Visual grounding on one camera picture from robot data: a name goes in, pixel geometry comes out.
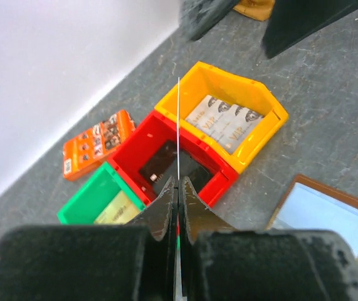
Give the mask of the black credit card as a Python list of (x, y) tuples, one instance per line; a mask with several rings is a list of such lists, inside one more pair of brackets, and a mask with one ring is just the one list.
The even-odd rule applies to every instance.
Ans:
[(180, 182), (180, 81), (177, 78), (177, 116), (176, 116), (176, 152), (177, 152), (177, 183)]

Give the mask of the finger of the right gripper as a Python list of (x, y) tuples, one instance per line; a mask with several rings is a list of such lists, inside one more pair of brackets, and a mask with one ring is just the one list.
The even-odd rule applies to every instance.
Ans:
[(261, 41), (272, 59), (318, 30), (358, 10), (358, 0), (276, 1)]
[(179, 28), (189, 41), (197, 41), (220, 22), (239, 0), (181, 1)]

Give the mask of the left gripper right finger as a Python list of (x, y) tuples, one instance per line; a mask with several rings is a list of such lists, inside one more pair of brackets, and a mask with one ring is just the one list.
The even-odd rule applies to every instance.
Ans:
[(180, 181), (182, 292), (188, 300), (358, 300), (358, 263), (333, 231), (239, 230)]

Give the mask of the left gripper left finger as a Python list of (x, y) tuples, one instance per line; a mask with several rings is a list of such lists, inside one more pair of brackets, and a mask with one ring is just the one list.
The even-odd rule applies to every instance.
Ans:
[(177, 189), (124, 225), (27, 225), (0, 239), (0, 300), (174, 300)]

